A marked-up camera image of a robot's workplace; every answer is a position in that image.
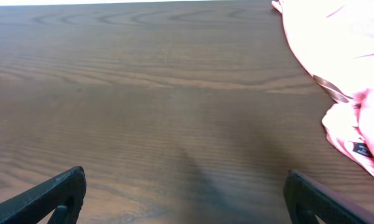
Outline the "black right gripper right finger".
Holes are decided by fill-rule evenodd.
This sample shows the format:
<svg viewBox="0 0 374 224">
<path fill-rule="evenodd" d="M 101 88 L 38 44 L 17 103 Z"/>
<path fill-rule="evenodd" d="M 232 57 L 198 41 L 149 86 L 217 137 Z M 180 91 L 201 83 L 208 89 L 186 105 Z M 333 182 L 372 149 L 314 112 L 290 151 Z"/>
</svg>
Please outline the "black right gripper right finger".
<svg viewBox="0 0 374 224">
<path fill-rule="evenodd" d="M 283 187 L 293 224 L 374 224 L 374 213 L 296 170 L 290 170 Z"/>
</svg>

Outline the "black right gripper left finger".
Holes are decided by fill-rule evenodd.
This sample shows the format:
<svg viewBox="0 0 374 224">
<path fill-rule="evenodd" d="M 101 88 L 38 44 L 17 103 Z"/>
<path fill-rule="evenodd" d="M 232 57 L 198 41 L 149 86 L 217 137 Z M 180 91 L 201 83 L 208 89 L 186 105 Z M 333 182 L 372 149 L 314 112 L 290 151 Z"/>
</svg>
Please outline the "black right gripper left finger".
<svg viewBox="0 0 374 224">
<path fill-rule="evenodd" d="M 83 167 L 73 167 L 0 203 L 0 224 L 38 223 L 48 214 L 49 223 L 76 224 L 85 194 Z"/>
</svg>

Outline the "pink cloth garment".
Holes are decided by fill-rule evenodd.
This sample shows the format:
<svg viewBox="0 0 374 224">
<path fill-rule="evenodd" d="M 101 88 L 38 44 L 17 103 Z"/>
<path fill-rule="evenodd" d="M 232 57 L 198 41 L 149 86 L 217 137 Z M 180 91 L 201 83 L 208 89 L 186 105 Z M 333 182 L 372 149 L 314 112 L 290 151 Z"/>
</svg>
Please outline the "pink cloth garment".
<svg viewBox="0 0 374 224">
<path fill-rule="evenodd" d="M 327 140 L 374 177 L 374 0 L 277 0 L 289 47 L 333 99 Z"/>
</svg>

